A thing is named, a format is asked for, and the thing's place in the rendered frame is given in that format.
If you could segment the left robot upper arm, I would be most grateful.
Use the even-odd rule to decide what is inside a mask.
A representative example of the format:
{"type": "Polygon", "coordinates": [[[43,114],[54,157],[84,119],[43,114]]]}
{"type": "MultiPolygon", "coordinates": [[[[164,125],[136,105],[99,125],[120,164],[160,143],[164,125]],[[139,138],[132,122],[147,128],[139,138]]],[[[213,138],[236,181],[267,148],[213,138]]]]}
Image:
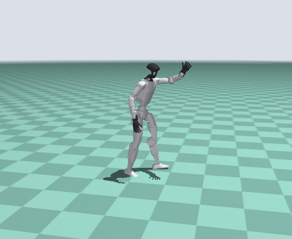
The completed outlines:
{"type": "Polygon", "coordinates": [[[153,78],[156,80],[156,86],[159,84],[166,84],[166,83],[170,83],[170,84],[174,84],[174,80],[173,77],[170,78],[153,78]]]}

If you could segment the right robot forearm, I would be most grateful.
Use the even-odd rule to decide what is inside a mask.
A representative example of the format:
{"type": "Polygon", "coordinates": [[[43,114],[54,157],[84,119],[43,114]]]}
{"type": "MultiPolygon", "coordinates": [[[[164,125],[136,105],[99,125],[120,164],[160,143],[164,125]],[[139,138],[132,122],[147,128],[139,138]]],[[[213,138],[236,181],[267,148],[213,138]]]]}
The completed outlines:
{"type": "Polygon", "coordinates": [[[136,111],[136,105],[134,104],[134,98],[131,97],[129,98],[129,107],[130,107],[130,111],[131,111],[131,115],[132,115],[132,119],[135,119],[136,118],[136,115],[137,115],[137,111],[136,111]]]}

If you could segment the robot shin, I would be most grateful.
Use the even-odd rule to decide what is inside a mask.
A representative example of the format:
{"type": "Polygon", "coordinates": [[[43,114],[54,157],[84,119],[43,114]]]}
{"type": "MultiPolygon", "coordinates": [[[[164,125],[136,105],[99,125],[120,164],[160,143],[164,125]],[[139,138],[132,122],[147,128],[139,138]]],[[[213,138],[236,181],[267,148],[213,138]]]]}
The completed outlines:
{"type": "Polygon", "coordinates": [[[159,157],[158,157],[158,147],[157,147],[157,142],[155,142],[155,144],[153,146],[149,146],[150,147],[150,151],[152,156],[154,157],[155,163],[156,165],[160,165],[159,163],[159,157]]]}
{"type": "Polygon", "coordinates": [[[137,153],[138,153],[138,147],[135,149],[134,148],[134,144],[131,143],[129,145],[129,150],[128,150],[128,167],[127,167],[127,171],[131,171],[133,164],[136,160],[137,157],[137,153]]]}

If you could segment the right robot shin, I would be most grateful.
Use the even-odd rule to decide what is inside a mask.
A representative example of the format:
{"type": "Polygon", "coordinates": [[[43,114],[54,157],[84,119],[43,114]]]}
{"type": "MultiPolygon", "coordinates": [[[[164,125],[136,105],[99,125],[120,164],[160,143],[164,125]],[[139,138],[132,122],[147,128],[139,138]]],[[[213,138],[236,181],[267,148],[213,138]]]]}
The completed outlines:
{"type": "Polygon", "coordinates": [[[131,171],[133,164],[136,160],[137,157],[137,153],[138,153],[138,147],[135,149],[134,148],[134,144],[131,143],[129,145],[129,150],[128,150],[128,167],[127,167],[127,171],[131,171]]]}

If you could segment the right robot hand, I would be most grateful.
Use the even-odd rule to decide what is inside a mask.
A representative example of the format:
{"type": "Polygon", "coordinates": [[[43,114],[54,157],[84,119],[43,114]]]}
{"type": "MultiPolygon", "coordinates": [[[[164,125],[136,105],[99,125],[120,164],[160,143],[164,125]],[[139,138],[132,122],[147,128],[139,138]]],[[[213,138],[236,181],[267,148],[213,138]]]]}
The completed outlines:
{"type": "MultiPolygon", "coordinates": [[[[141,131],[140,130],[140,128],[139,128],[139,122],[138,122],[138,116],[136,115],[136,118],[135,119],[133,119],[133,129],[134,129],[134,132],[139,132],[139,131],[141,131]]],[[[140,125],[141,126],[141,125],[140,125]]],[[[142,126],[141,126],[142,127],[142,126]]]]}

